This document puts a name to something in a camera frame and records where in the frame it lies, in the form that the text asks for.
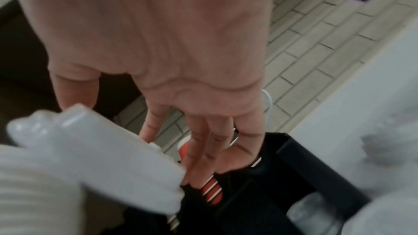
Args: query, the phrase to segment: palm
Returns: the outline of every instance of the palm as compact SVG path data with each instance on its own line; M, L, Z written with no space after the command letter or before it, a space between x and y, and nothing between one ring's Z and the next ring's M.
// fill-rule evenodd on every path
M251 162L256 150L246 138L261 145L262 137L251 136L263 133L270 1L21 0L50 56L60 105L92 106L101 72L131 74L150 110L143 139L154 140L170 106L185 112L192 132L186 166L205 171L196 178L215 166L225 171ZM238 144L247 153L220 155L232 122L244 133ZM219 155L237 162L215 162Z

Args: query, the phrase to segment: white cord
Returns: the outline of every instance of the white cord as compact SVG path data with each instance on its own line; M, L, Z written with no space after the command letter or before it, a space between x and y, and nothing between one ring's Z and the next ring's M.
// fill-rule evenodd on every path
M271 111L273 111L273 99L271 98L269 92L267 92L264 89L262 89L261 91L266 96L267 100L269 101L269 110L267 111L267 117L266 117L266 130L269 130L270 129Z

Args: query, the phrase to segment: skin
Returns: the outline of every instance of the skin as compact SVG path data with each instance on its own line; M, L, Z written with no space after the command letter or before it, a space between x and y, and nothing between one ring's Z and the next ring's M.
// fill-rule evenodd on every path
M255 160L272 0L20 2L47 49L61 108L93 107L101 73L128 73L148 105L140 138L155 139L170 107L185 113L184 184L200 188L213 172Z

